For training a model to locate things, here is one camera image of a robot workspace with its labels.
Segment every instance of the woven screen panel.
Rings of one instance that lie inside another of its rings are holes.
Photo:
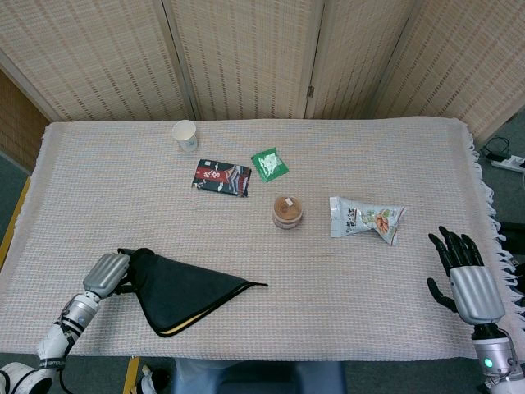
[[[304,116],[313,65],[304,58],[317,39],[316,0],[165,4],[204,120]]]
[[[2,2],[0,48],[64,121],[189,116],[153,2]]]
[[[423,2],[373,116],[457,117],[485,140],[525,104],[523,15],[511,0]]]
[[[33,171],[49,121],[1,71],[0,92],[0,150]]]
[[[413,3],[413,0],[326,2],[308,117],[363,117]]]

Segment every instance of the triangular black cloth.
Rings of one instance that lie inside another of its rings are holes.
[[[145,248],[118,252],[131,259],[115,292],[136,293],[149,325],[160,337],[181,332],[251,286],[268,286],[169,260]]]

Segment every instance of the white paper cup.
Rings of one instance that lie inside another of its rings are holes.
[[[192,121],[178,121],[171,129],[171,136],[179,143],[185,152],[193,152],[199,143],[195,132],[197,127]]]

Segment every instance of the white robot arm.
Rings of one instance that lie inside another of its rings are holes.
[[[454,299],[441,294],[436,282],[427,279],[434,299],[468,324],[474,326],[472,342],[486,377],[485,390],[490,394],[523,394],[525,377],[518,362],[512,340],[497,322],[505,315],[500,293],[476,244],[464,234],[459,237],[440,227],[446,246],[429,234],[436,246],[445,273],[450,280]]]
[[[130,256],[105,254],[84,279],[84,294],[78,294],[62,310],[40,342],[39,367],[10,363],[0,369],[0,394],[46,394],[53,379],[66,366],[66,357],[89,322],[98,312],[99,302],[109,297],[129,267]]]

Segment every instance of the small green sachet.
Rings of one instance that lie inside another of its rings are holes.
[[[278,176],[285,175],[288,167],[277,155],[277,148],[271,148],[252,156],[252,162],[262,180],[269,182]]]

